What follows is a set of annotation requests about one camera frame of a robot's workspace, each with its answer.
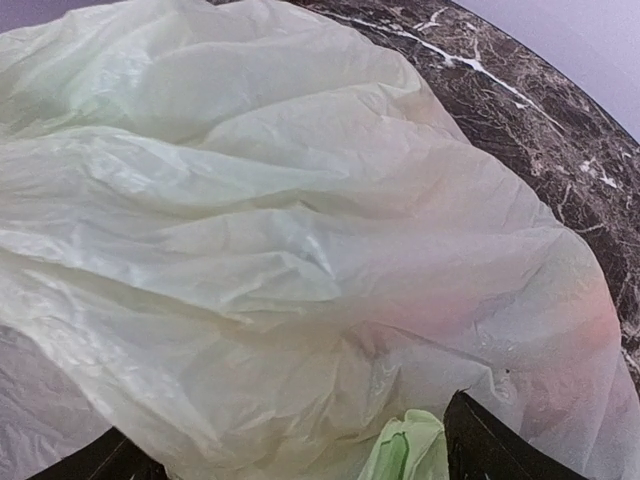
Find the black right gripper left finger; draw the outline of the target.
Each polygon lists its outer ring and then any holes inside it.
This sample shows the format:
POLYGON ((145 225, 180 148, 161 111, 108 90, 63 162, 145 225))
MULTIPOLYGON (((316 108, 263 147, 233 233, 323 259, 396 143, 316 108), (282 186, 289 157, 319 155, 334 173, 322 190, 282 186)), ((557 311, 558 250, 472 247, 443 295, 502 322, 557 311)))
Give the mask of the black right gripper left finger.
POLYGON ((39 473, 39 480, 167 480, 165 468, 116 428, 39 473))

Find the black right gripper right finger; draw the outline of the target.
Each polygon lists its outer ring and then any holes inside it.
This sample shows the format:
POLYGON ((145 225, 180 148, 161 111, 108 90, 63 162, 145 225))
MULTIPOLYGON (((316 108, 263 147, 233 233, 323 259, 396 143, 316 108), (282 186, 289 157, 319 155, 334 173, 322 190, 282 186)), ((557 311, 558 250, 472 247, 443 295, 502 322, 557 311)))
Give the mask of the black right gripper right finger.
POLYGON ((529 445, 465 392, 443 417, 449 477, 491 480, 584 480, 529 445))

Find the light green plastic bag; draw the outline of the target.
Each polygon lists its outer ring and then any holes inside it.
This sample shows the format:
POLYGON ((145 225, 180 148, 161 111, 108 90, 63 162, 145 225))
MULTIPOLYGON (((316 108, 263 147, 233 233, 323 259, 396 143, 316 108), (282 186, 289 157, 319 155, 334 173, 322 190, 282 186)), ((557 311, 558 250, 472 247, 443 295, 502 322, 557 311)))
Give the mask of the light green plastic bag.
POLYGON ((399 53, 278 1, 1 37, 1 321, 181 479, 347 479, 464 389, 639 475, 603 272, 399 53))

